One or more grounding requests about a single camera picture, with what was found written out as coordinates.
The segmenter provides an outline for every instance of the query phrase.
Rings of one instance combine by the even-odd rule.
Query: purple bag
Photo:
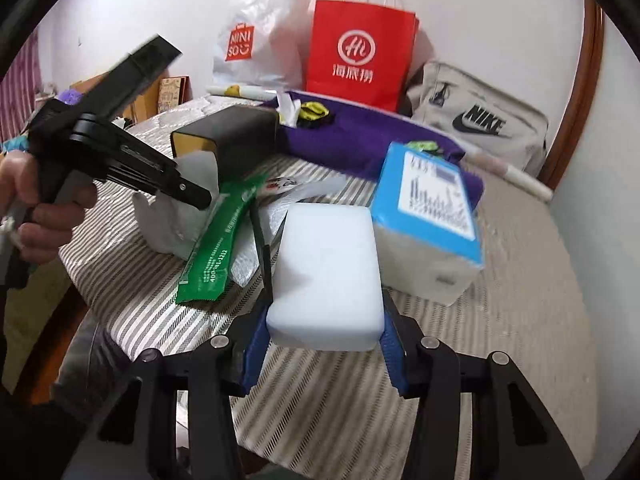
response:
[[[370,108],[334,101],[325,97],[289,92],[292,99],[303,103],[322,103],[335,115],[332,124],[316,129],[281,126],[278,149],[343,173],[377,181],[386,150],[392,142],[406,144],[412,140],[434,140],[442,149],[442,158],[456,166],[465,155],[453,140],[421,124],[411,123]],[[277,100],[264,104],[277,108]],[[476,208],[484,184],[473,173],[461,170],[462,180],[473,209]]]

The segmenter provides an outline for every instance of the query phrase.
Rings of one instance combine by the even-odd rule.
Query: green snack wrapper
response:
[[[236,227],[249,202],[265,181],[264,175],[225,182],[211,209],[209,222],[194,245],[180,281],[175,303],[216,300],[223,293],[231,264]]]

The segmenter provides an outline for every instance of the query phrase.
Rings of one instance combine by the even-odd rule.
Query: finger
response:
[[[38,203],[38,165],[33,155],[14,150],[0,164],[0,214],[5,214],[15,195],[28,206]]]
[[[91,209],[98,202],[98,189],[95,184],[92,182],[88,186],[82,186],[78,189],[74,202],[85,209]]]
[[[20,257],[30,264],[47,264],[58,256],[57,249],[37,249],[35,247],[24,247],[20,251]]]
[[[67,245],[72,237],[71,229],[54,231],[38,224],[22,224],[18,228],[18,236],[25,247],[35,249],[57,250]]]
[[[34,222],[55,231],[79,226],[84,220],[84,209],[75,203],[38,204],[31,216]]]

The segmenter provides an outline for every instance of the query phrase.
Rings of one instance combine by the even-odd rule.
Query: haidilao logo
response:
[[[376,42],[364,30],[348,30],[338,40],[338,54],[346,64],[367,64],[376,54]]]

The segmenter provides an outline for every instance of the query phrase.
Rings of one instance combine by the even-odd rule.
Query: white wall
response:
[[[589,480],[605,478],[640,430],[640,62],[606,27],[593,107],[551,202],[598,345]]]
[[[582,0],[402,0],[417,12],[436,56],[529,102],[555,136],[572,88],[582,35]],[[194,96],[212,81],[212,48],[228,0],[61,0],[45,18],[43,52],[59,89],[108,70],[153,34],[184,55]]]
[[[55,80],[55,74],[53,73],[53,29],[56,24],[55,16],[57,11],[57,7],[51,9],[38,26],[38,60],[40,61],[40,75],[43,83],[51,83]]]

